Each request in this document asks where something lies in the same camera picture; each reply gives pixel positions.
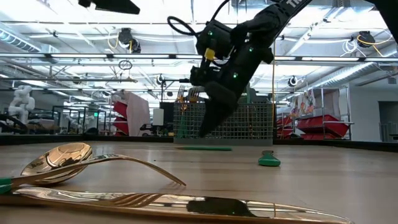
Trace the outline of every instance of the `wooden table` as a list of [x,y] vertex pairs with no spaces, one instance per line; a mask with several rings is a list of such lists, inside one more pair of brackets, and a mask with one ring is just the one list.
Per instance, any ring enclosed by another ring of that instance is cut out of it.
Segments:
[[[173,144],[164,143],[87,143],[93,146],[94,156],[116,153],[149,161],[176,175],[187,186],[171,184],[142,165],[118,161],[89,166],[56,188],[234,197],[316,208],[359,224],[396,222],[398,154],[395,153],[321,146],[183,151],[170,149]],[[60,144],[0,146],[0,175],[19,175],[31,160],[57,145]],[[262,150],[274,150],[282,165],[258,166]],[[1,224],[181,223],[39,207],[0,207],[0,214]]]

